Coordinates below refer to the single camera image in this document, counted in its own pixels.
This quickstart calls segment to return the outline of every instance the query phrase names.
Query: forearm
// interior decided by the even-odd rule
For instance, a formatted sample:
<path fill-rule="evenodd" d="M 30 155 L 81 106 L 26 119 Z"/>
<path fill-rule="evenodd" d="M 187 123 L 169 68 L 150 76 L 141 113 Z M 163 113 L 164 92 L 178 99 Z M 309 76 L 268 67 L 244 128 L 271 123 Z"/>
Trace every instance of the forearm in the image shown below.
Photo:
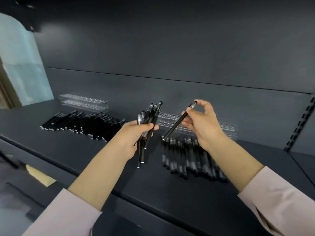
<path fill-rule="evenodd" d="M 122 155 L 108 144 L 92 159 L 68 190 L 101 210 L 126 164 Z"/>
<path fill-rule="evenodd" d="M 207 151 L 239 192 L 264 167 L 225 134 L 208 144 Z"/>

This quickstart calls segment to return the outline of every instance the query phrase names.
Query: person's right hand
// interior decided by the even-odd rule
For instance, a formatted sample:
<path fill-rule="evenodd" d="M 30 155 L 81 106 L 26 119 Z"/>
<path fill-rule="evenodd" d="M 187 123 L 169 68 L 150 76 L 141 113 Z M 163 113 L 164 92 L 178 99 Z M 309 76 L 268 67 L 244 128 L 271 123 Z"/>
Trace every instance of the person's right hand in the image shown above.
<path fill-rule="evenodd" d="M 190 118 L 185 118 L 182 124 L 192 130 L 197 135 L 200 146 L 209 151 L 212 144 L 225 138 L 226 135 L 219 125 L 211 103 L 200 99 L 195 99 L 195 101 L 204 107 L 204 113 L 188 107 L 186 112 Z"/>

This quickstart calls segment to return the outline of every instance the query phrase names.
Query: clear acrylic pen holder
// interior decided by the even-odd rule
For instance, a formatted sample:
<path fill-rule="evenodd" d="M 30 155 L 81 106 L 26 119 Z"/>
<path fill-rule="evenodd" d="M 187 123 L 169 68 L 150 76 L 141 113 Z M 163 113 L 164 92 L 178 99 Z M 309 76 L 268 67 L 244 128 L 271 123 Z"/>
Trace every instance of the clear acrylic pen holder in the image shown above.
<path fill-rule="evenodd" d="M 108 109 L 107 101 L 73 94 L 59 95 L 59 100 L 63 105 L 68 105 L 74 108 L 80 108 L 92 112 L 100 112 Z"/>
<path fill-rule="evenodd" d="M 162 129 L 170 129 L 174 124 L 177 122 L 177 120 L 180 118 L 180 115 L 175 115 L 175 114 L 168 114 L 168 113 L 160 113 L 158 117 L 158 125 Z M 236 141 L 237 139 L 237 127 L 235 125 L 231 124 L 225 124 L 225 123 L 220 123 L 220 127 L 223 130 L 223 132 L 232 140 Z M 195 133 L 188 129 L 187 127 L 184 127 L 183 125 L 179 125 L 176 127 L 174 130 L 176 133 L 184 134 L 184 135 L 189 135 L 195 137 Z"/>

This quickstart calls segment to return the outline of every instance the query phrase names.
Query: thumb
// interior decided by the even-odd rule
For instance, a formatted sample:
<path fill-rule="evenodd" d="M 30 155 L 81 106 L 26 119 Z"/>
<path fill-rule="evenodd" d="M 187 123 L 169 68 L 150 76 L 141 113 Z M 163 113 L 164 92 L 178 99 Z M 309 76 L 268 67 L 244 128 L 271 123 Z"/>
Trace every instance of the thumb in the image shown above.
<path fill-rule="evenodd" d="M 135 127 L 138 127 L 139 131 L 140 131 L 141 133 L 143 133 L 143 132 L 149 131 L 151 128 L 153 128 L 153 123 L 140 124 L 140 125 L 136 125 Z"/>
<path fill-rule="evenodd" d="M 188 115 L 191 117 L 192 120 L 194 120 L 197 116 L 199 116 L 201 114 L 201 112 L 198 112 L 198 111 L 192 109 L 191 107 L 188 107 L 186 109 L 186 112 L 188 113 Z"/>

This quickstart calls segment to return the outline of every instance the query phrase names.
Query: rolled-up sleeve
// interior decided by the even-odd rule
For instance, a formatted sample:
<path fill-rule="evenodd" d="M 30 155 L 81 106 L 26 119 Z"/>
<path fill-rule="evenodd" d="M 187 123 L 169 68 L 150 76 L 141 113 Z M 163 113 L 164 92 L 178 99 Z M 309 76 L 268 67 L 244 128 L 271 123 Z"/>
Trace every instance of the rolled-up sleeve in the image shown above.
<path fill-rule="evenodd" d="M 315 235 L 315 201 L 268 167 L 264 167 L 238 197 L 273 235 L 279 234 L 266 220 L 285 236 Z"/>
<path fill-rule="evenodd" d="M 101 212 L 63 189 L 23 236 L 88 236 Z"/>

